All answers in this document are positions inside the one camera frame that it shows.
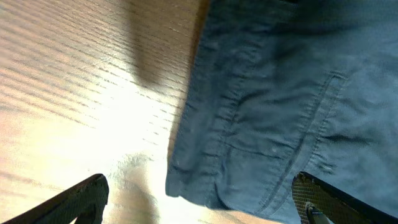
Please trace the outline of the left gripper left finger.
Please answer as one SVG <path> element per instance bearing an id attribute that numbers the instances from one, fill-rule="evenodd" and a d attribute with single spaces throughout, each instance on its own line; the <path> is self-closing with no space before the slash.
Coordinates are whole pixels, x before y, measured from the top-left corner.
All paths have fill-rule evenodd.
<path id="1" fill-rule="evenodd" d="M 108 195 L 106 177 L 94 174 L 4 224 L 101 224 Z"/>

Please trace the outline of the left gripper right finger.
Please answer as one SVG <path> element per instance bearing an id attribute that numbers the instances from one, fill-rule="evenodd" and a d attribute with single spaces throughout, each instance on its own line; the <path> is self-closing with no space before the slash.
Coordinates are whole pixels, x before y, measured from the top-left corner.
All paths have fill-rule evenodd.
<path id="1" fill-rule="evenodd" d="M 305 224 L 384 224 L 397 218 L 384 213 L 307 173 L 292 181 L 292 198 Z"/>

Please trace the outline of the navy blue shorts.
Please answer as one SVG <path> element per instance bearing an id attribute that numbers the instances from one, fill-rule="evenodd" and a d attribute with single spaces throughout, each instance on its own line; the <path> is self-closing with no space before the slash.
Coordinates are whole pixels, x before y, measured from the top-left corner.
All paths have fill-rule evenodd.
<path id="1" fill-rule="evenodd" d="M 298 223 L 308 172 L 397 215 L 397 2 L 212 1 L 165 192 Z"/>

